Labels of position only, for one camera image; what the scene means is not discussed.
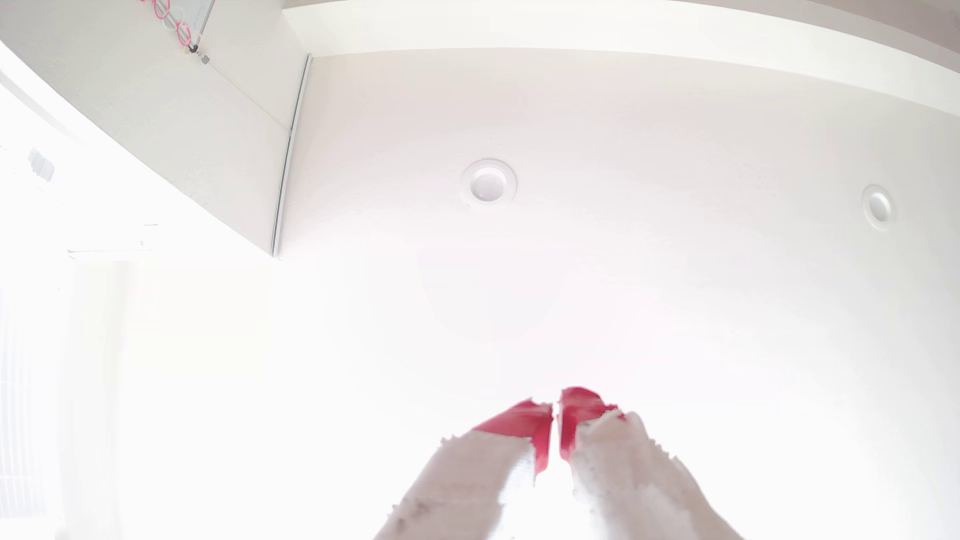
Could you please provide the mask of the red-tipped white-wrapped gripper finger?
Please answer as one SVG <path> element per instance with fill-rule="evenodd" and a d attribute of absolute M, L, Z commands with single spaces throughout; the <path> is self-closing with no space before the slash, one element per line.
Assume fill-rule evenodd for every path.
<path fill-rule="evenodd" d="M 558 428 L 560 457 L 599 539 L 742 539 L 637 412 L 567 387 Z"/>
<path fill-rule="evenodd" d="M 516 539 L 553 420 L 552 403 L 526 399 L 441 440 L 375 539 Z"/>

